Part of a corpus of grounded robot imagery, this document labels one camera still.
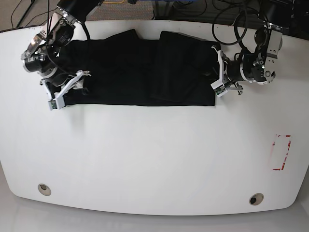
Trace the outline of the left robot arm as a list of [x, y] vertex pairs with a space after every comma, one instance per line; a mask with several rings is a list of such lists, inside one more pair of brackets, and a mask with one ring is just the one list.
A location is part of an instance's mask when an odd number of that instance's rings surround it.
[[[275, 65], [282, 47], [283, 30], [290, 25], [294, 3], [291, 0], [262, 0], [259, 10], [255, 10], [249, 9], [243, 0], [241, 6], [242, 11], [239, 12], [233, 25], [236, 41], [229, 44], [238, 44], [241, 47], [237, 58], [231, 60], [219, 47], [212, 47], [217, 53], [219, 63], [218, 79], [211, 84], [217, 97], [232, 90], [241, 95], [243, 87], [240, 82], [265, 85], [274, 80]], [[263, 21], [262, 27], [254, 35], [256, 48], [253, 52], [250, 52], [242, 42], [248, 30], [249, 15], [256, 15]]]

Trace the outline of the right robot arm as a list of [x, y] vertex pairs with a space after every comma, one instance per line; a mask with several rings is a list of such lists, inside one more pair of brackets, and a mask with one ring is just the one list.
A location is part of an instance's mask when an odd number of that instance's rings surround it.
[[101, 0], [61, 0], [59, 12], [47, 15], [21, 59], [25, 70], [37, 73], [53, 108], [73, 104], [97, 104], [101, 96], [95, 86], [99, 48], [86, 27], [87, 18]]

